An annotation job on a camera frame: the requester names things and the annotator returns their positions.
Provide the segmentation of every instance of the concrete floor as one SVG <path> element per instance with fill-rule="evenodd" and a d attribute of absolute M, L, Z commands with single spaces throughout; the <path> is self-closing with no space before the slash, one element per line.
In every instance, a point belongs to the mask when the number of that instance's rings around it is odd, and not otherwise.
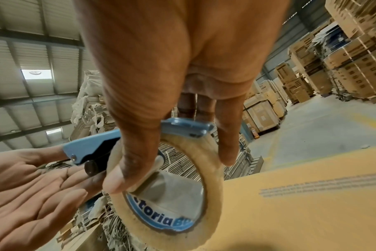
<path fill-rule="evenodd" d="M 265 160 L 261 172 L 376 146 L 376 104 L 315 96 L 287 109 L 279 130 L 249 144 Z"/>

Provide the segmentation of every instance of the warehouse wall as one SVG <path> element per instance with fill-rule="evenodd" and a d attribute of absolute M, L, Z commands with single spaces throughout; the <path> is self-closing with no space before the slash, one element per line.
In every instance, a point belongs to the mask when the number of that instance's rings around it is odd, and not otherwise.
<path fill-rule="evenodd" d="M 257 82 L 275 79 L 277 76 L 274 69 L 282 62 L 287 62 L 291 67 L 295 66 L 288 56 L 288 47 L 330 18 L 324 4 L 325 0 L 310 2 L 309 0 L 296 0 L 292 2 L 286 16 L 288 21 L 282 26 L 279 37 L 264 63 L 263 71 L 257 76 Z"/>

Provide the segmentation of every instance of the tape roll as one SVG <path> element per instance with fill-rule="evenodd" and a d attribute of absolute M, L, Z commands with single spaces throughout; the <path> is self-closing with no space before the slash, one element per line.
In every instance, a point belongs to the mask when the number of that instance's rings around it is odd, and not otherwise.
<path fill-rule="evenodd" d="M 147 245 L 163 251 L 185 251 L 195 249 L 210 239 L 221 216 L 224 172 L 218 157 L 218 146 L 208 134 L 198 139 L 162 134 L 161 142 L 175 147 L 188 156 L 197 168 L 204 188 L 203 210 L 193 226 L 180 232 L 159 229 L 145 223 L 133 212 L 129 193 L 110 194 L 116 213 L 130 233 Z M 109 156 L 107 173 L 122 158 L 122 145 L 114 146 Z"/>

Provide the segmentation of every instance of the blue label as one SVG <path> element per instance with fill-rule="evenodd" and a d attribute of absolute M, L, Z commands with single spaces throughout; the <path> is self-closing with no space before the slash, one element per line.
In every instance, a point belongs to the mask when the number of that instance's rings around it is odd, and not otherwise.
<path fill-rule="evenodd" d="M 191 219 L 176 217 L 175 214 L 150 205 L 145 200 L 130 194 L 127 194 L 126 197 L 136 215 L 151 227 L 181 232 L 193 226 L 194 222 Z"/>

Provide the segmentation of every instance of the palm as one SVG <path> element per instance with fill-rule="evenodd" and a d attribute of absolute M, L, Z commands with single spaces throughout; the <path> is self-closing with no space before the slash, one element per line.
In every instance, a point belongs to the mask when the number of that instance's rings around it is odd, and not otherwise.
<path fill-rule="evenodd" d="M 63 159 L 61 146 L 0 153 L 0 251 L 44 245 L 101 190 L 103 176 L 89 178 L 83 167 L 37 168 Z"/>

